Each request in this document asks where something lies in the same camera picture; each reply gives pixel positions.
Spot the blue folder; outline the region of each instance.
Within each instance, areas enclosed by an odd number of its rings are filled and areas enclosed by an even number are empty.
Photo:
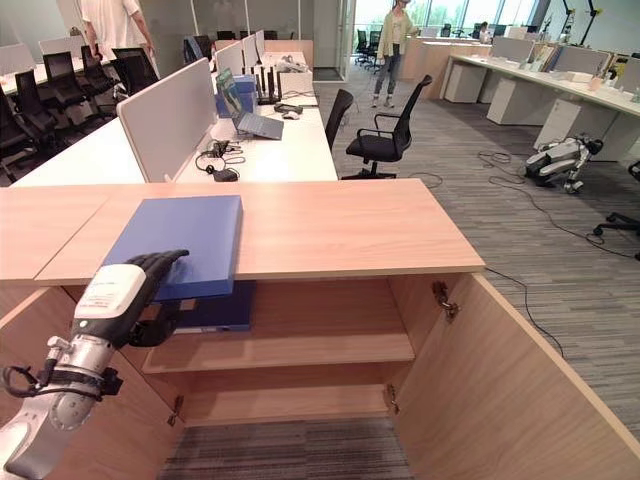
[[[185,248],[154,300],[230,295],[241,225],[237,195],[143,200],[103,265]]]

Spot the robot dog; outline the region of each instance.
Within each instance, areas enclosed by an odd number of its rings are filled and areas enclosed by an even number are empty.
[[[549,187],[552,179],[568,173],[563,188],[567,193],[577,193],[584,185],[578,180],[580,170],[602,147],[602,140],[591,139],[585,134],[545,144],[525,162],[525,176],[540,187]]]

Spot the laptop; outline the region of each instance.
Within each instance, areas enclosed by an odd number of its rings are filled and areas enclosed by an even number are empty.
[[[231,114],[231,120],[238,133],[251,133],[258,137],[282,140],[284,122],[274,118],[263,117],[245,112],[240,103],[236,82],[231,70],[224,69],[216,79],[218,93],[222,95],[224,103]]]

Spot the black cable on floor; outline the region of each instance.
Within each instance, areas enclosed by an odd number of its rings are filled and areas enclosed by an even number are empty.
[[[440,185],[442,185],[444,183],[444,179],[440,175],[436,175],[435,173],[429,173],[429,172],[414,172],[411,175],[409,175],[407,178],[420,177],[421,175],[427,175],[429,177],[433,177],[433,178],[436,179],[436,183],[433,184],[433,185],[427,185],[425,183],[425,186],[429,190],[433,190],[434,188],[438,188]]]
[[[489,180],[488,180],[489,183],[493,185],[497,185],[502,188],[509,188],[511,190],[515,190],[517,192],[525,194],[529,199],[529,202],[531,203],[531,205],[536,210],[544,213],[547,216],[549,223],[551,223],[551,225],[553,225],[558,230],[562,230],[563,232],[573,235],[574,237],[580,238],[582,240],[586,240],[590,245],[602,250],[603,252],[611,253],[613,255],[617,255],[623,258],[635,259],[634,255],[628,255],[626,253],[616,252],[615,250],[610,250],[604,247],[603,245],[605,244],[605,240],[602,237],[598,237],[592,233],[587,233],[586,235],[577,233],[556,223],[556,221],[553,219],[553,216],[547,210],[545,210],[544,208],[542,208],[540,205],[536,203],[536,200],[533,197],[533,195],[531,195],[526,190],[523,190],[522,188],[518,188],[514,186],[514,185],[523,185],[525,183],[525,177],[518,173],[513,173],[508,170],[505,170],[501,166],[501,165],[509,165],[511,163],[512,156],[510,154],[501,153],[501,152],[481,151],[481,152],[478,152],[478,158],[483,162],[483,165],[485,166],[485,168],[497,168],[503,173],[506,173],[507,175],[510,175],[511,177],[515,177],[517,179],[517,180],[512,180],[510,178],[491,176],[489,177]]]
[[[553,340],[553,342],[558,346],[558,350],[560,350],[560,356],[562,356],[562,358],[565,358],[564,349],[562,348],[562,344],[558,341],[558,339],[554,337],[551,333],[549,333],[547,330],[545,330],[543,327],[538,325],[538,323],[533,319],[533,315],[531,315],[531,311],[529,310],[529,286],[526,283],[521,282],[520,280],[516,280],[515,278],[510,277],[509,275],[505,275],[504,273],[500,273],[497,270],[493,270],[492,268],[487,268],[487,270],[492,273],[495,273],[496,275],[500,275],[502,278],[511,280],[512,282],[517,283],[522,288],[524,288],[524,308],[527,311],[527,315],[529,316],[529,320],[531,321],[531,324],[541,333],[543,333],[548,338]]]

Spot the person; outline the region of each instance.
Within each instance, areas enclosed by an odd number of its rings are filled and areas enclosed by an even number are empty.
[[[480,24],[480,43],[491,43],[491,33],[489,33],[489,24],[482,22]]]
[[[146,42],[147,54],[153,55],[153,40],[137,0],[81,0],[81,10],[94,57],[99,57],[96,42],[100,53],[113,60],[112,48],[139,47],[140,34]]]
[[[376,86],[373,93],[372,108],[378,106],[378,98],[382,84],[389,75],[389,85],[387,87],[387,99],[384,106],[393,108],[393,91],[396,88],[396,78],[398,76],[398,68],[400,60],[404,54],[407,45],[407,35],[417,34],[419,29],[413,27],[411,19],[405,8],[410,0],[396,0],[393,9],[387,14],[382,25],[380,33],[380,43],[378,44],[378,60],[384,60],[383,66],[378,74]]]

